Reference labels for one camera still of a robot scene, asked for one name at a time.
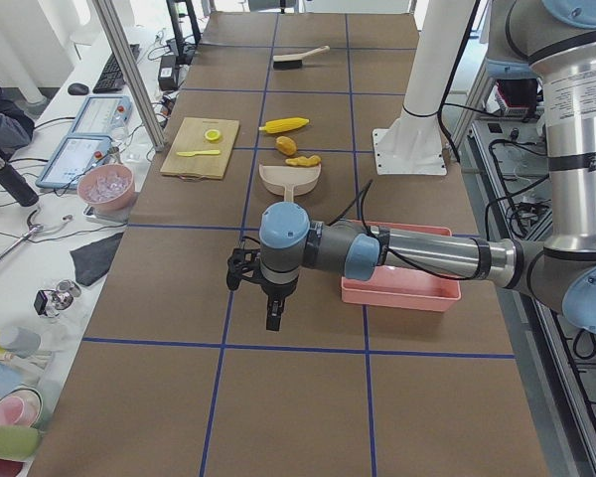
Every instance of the yellow knife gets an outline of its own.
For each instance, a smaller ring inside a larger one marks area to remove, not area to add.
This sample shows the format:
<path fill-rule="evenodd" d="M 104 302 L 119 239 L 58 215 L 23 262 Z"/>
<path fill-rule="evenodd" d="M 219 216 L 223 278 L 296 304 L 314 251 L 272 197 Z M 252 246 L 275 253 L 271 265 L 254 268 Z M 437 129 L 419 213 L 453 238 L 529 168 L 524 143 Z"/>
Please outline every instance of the yellow knife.
<path fill-rule="evenodd" d="M 209 149 L 207 151 L 182 151 L 178 152 L 178 156 L 193 157 L 193 156 L 218 156 L 221 154 L 219 149 Z"/>

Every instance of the pink tray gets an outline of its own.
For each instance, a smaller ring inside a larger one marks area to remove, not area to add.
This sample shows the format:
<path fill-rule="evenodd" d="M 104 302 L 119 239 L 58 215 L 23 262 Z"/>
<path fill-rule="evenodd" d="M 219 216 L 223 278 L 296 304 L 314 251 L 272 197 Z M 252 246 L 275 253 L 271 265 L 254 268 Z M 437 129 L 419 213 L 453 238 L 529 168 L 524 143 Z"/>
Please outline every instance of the pink tray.
<path fill-rule="evenodd" d="M 452 236 L 450 229 L 369 222 L 391 229 Z M 379 266 L 369 281 L 342 278 L 342 301 L 360 305 L 413 310 L 446 311 L 461 298 L 459 281 L 438 278 L 419 270 Z"/>

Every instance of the green cup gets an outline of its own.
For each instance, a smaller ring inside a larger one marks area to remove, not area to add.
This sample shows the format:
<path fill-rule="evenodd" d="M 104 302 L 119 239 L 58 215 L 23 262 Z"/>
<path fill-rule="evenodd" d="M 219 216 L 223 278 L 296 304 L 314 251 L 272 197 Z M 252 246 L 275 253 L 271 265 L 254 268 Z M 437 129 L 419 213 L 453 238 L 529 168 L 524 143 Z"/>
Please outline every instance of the green cup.
<path fill-rule="evenodd" d="M 33 427 L 0 425 L 0 459 L 23 462 L 33 457 L 41 439 Z"/>

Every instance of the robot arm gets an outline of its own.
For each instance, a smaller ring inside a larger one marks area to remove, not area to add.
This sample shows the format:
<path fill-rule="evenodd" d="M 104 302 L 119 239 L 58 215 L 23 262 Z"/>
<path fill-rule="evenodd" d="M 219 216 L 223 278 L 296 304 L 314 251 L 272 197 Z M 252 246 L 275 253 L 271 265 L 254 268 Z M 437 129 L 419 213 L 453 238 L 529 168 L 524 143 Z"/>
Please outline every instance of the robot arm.
<path fill-rule="evenodd" d="M 267 329 L 279 329 L 301 266 L 367 280 L 388 264 L 489 279 L 596 333 L 596 0 L 573 3 L 494 0 L 492 12 L 489 56 L 528 62 L 543 80 L 552 237 L 488 242 L 347 222 L 328 227 L 295 204 L 274 204 L 263 215 L 260 248 L 236 248 L 227 275 L 231 290 L 242 279 L 261 285 Z"/>

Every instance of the person's sleeve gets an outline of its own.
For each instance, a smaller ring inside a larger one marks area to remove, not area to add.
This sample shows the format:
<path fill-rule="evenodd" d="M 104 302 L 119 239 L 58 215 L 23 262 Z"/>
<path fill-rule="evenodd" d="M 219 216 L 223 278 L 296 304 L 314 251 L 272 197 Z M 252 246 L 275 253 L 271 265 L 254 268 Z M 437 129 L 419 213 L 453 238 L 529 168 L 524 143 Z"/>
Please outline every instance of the person's sleeve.
<path fill-rule="evenodd" d="M 31 135 L 16 119 L 0 112 L 0 147 L 22 147 L 31 142 Z"/>

